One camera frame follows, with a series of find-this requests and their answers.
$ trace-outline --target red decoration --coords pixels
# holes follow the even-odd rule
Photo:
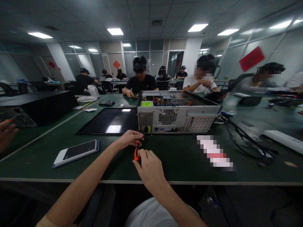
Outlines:
[[[52,67],[53,69],[55,69],[55,67],[56,67],[56,64],[53,63],[52,61],[49,61],[49,62],[48,62],[48,65],[49,65],[50,67]]]
[[[260,47],[256,47],[252,52],[250,52],[248,55],[246,55],[240,60],[240,65],[243,72],[246,72],[251,67],[255,66],[260,61],[262,61],[264,58],[265,57]]]
[[[118,69],[120,66],[119,62],[115,61],[114,66]]]

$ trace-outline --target white column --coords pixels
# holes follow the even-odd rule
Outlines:
[[[182,65],[186,66],[189,74],[194,73],[195,64],[202,44],[202,37],[188,38],[183,55]]]
[[[61,69],[61,74],[65,81],[75,80],[72,70],[66,60],[63,50],[59,43],[49,43],[47,44],[51,55],[53,56],[57,66]]]

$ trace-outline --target green workbench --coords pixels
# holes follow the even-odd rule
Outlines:
[[[236,171],[233,172],[219,171],[211,167],[193,135],[146,135],[142,147],[152,150],[160,158],[165,177],[172,184],[303,185],[303,155],[260,136],[264,130],[278,130],[303,140],[303,116],[297,114],[299,108],[263,108],[269,104],[269,98],[269,96],[264,96],[257,106],[243,106],[238,105],[241,98],[228,95],[222,103],[223,111],[236,112],[233,121],[251,137],[262,145],[279,151],[276,161],[269,166],[259,167],[258,160],[243,155],[236,148],[235,141],[228,135],[225,125],[214,124],[208,135],[213,135],[213,139],[234,163]],[[136,100],[131,101],[122,94],[100,95],[100,99],[127,105],[136,104]],[[86,106],[97,108],[95,112],[73,110],[48,126],[20,129],[8,149],[8,152],[15,150],[17,152],[13,152],[0,161],[0,180],[73,181],[100,152],[53,169],[52,164],[60,150],[92,139],[99,139],[102,152],[118,138],[116,136],[75,135],[101,111],[102,107],[98,105],[100,99]],[[100,182],[142,183],[132,163],[133,157],[134,147],[127,147],[120,151]],[[288,166],[284,162],[292,162],[298,167]]]

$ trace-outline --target person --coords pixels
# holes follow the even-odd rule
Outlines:
[[[180,72],[177,73],[177,79],[185,79],[188,76],[187,72],[185,72],[186,67],[181,66]]]
[[[264,93],[270,91],[288,91],[288,88],[279,86],[274,82],[268,81],[268,79],[272,78],[274,74],[280,74],[284,70],[284,66],[279,63],[267,63],[262,67],[258,67],[258,71],[256,73],[240,75],[240,78],[243,76],[246,76],[246,78],[242,79],[232,91]]]
[[[170,76],[166,73],[166,67],[161,66],[158,72],[158,75],[156,75],[156,80],[163,81],[163,80],[169,80]]]
[[[221,91],[212,80],[215,73],[215,57],[211,54],[201,56],[196,64],[195,73],[184,79],[183,89],[189,92],[218,92]]]
[[[128,130],[108,146],[68,186],[36,226],[71,226],[90,199],[115,155],[128,145],[136,147],[138,139],[143,141],[144,135]],[[160,159],[151,150],[141,149],[138,155],[141,157],[141,164],[135,160],[132,162],[143,184],[153,195],[153,200],[139,205],[136,209],[144,209],[144,212],[132,212],[126,226],[155,226],[155,223],[157,225],[162,223],[169,226],[206,227],[199,215],[183,202],[167,182]]]
[[[13,120],[8,119],[0,123],[0,154],[4,152],[13,140],[19,129],[15,124],[11,124]]]
[[[303,72],[299,72],[285,83],[285,87],[291,90],[303,90]]]
[[[102,76],[104,76],[106,79],[107,79],[107,78],[112,78],[112,75],[109,75],[109,74],[107,73],[107,70],[102,69],[102,73],[103,73]]]
[[[146,74],[146,58],[136,57],[133,60],[133,69],[135,76],[130,78],[125,86],[122,89],[122,93],[129,97],[134,98],[135,95],[139,96],[140,91],[142,90],[159,90],[155,78],[151,75]]]
[[[128,79],[128,77],[126,76],[126,74],[122,73],[122,69],[118,69],[117,78],[118,79],[124,79],[124,78]]]
[[[83,83],[86,89],[87,86],[91,85],[92,83],[99,83],[96,79],[89,76],[89,71],[85,68],[80,69],[80,74],[76,76],[76,81]]]

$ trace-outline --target small fan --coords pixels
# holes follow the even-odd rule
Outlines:
[[[82,96],[80,98],[77,98],[78,102],[92,102],[92,101],[96,101],[97,98],[94,96]]]

